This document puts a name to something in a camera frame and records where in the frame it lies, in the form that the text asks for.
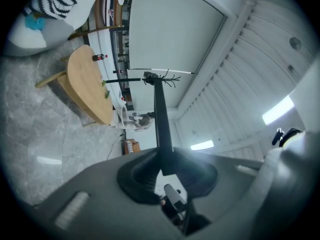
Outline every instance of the wooden table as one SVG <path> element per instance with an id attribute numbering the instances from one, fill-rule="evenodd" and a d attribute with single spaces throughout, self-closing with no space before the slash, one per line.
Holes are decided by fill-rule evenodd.
<path id="1" fill-rule="evenodd" d="M 89 45 L 82 45 L 70 55 L 66 71 L 59 72 L 35 85 L 43 85 L 57 79 L 71 99 L 82 108 L 95 122 L 109 125 L 113 118 L 112 100 L 106 99 L 107 88 L 102 86 L 98 62 Z"/>

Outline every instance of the gray floor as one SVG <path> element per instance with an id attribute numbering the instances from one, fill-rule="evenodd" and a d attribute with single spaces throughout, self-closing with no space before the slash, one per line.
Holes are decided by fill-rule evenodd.
<path id="1" fill-rule="evenodd" d="M 0 140 L 2 165 L 13 191 L 35 205 L 84 168 L 122 155 L 120 129 L 83 127 L 90 118 L 53 82 L 35 84 L 65 70 L 59 61 L 81 38 L 29 57 L 1 58 Z"/>

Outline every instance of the wooden chair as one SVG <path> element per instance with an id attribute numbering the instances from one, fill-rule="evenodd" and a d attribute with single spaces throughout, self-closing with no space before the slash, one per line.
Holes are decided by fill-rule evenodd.
<path id="1" fill-rule="evenodd" d="M 117 29 L 122 30 L 124 27 L 122 25 L 122 6 L 118 4 L 117 0 L 114 0 L 114 22 L 112 26 L 107 26 L 107 17 L 109 16 L 107 12 L 107 0 L 95 0 L 94 4 L 94 18 L 95 18 L 95 27 L 96 29 L 87 30 L 83 32 L 76 32 L 69 36 L 68 40 L 74 38 L 79 38 L 85 35 L 88 35 L 93 32 L 107 29 Z"/>

